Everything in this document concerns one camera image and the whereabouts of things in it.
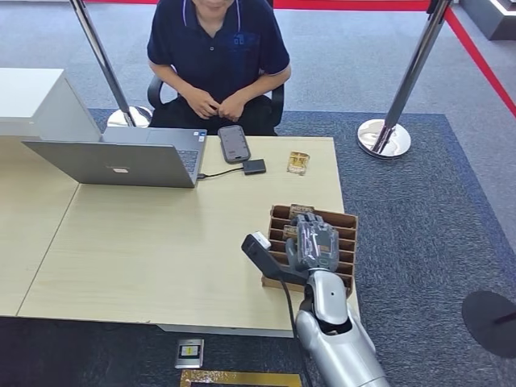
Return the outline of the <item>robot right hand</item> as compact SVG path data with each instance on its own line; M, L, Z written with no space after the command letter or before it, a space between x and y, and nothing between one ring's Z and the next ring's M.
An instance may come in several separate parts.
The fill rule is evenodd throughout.
M339 260L339 233L314 213L298 214L290 221L296 237L285 242L288 264L296 271L324 269L334 273Z

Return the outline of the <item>person's left hand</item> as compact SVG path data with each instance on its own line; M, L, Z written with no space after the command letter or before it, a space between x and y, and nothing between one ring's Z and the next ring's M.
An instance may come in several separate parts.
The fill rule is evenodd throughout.
M243 94L235 92L221 102L219 105L218 114L220 118L237 122L243 114L246 104L247 100Z

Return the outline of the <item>person's right hand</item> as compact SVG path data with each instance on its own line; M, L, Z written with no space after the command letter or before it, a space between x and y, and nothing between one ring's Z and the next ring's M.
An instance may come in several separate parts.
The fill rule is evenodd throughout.
M201 119L209 119L219 114L219 104L209 93L190 87L183 93L187 104Z

